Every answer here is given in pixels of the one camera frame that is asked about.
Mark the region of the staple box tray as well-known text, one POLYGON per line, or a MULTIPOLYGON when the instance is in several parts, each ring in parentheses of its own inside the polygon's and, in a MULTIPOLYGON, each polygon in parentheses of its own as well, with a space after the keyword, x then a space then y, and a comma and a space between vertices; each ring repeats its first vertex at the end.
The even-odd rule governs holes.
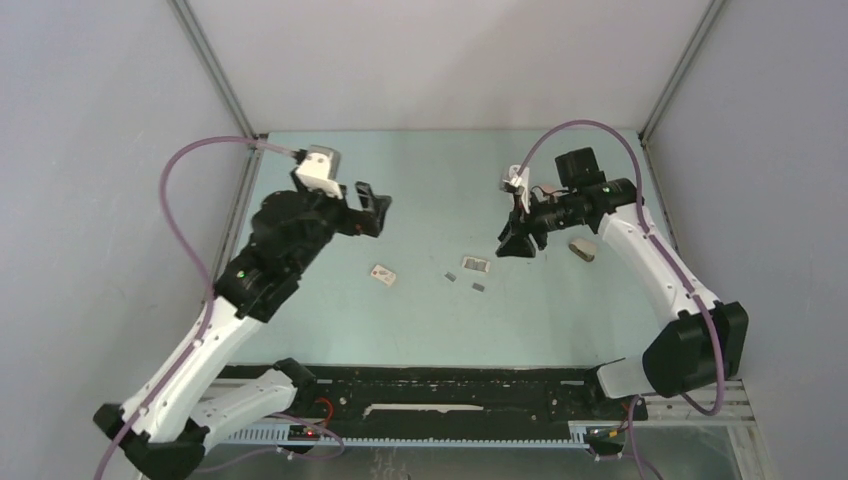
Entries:
POLYGON ((489 260, 473 256, 464 256, 461 265, 466 270, 481 274, 487 274, 491 268, 491 262, 489 260))

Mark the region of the beige brown mini stapler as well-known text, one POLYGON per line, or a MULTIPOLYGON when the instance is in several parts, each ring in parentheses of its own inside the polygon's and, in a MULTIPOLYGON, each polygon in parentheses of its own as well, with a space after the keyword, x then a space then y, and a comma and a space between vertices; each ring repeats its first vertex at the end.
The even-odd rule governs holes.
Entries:
POLYGON ((597 245, 584 238, 575 238, 569 242, 569 249, 583 261, 593 262, 597 255, 597 245))

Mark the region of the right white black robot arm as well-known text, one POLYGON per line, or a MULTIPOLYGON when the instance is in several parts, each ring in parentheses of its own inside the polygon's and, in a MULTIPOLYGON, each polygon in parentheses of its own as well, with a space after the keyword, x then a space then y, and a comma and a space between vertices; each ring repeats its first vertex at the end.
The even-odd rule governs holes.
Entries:
POLYGON ((528 168, 508 168, 502 188, 513 209, 497 256, 532 258, 550 233, 587 226, 637 276, 661 328, 643 353, 591 370, 581 392, 585 411, 606 418, 624 397, 670 398, 736 376, 749 325, 741 304, 721 301, 696 278, 656 228, 636 185, 607 179, 591 148, 555 164, 564 190, 545 199, 532 193, 528 168))

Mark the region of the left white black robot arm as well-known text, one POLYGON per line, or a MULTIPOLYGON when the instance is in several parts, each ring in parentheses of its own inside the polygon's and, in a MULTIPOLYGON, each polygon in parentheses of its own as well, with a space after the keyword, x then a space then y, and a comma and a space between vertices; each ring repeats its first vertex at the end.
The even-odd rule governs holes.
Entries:
POLYGON ((214 283, 211 299, 175 351, 137 394, 95 413, 111 449, 121 449, 149 479, 186 479, 217 444, 253 422, 312 411, 316 378, 291 358, 234 391, 201 398, 232 355, 295 293, 335 235, 382 233, 391 197, 374 194, 364 182, 355 190, 360 209, 302 185, 262 201, 247 245, 214 283))

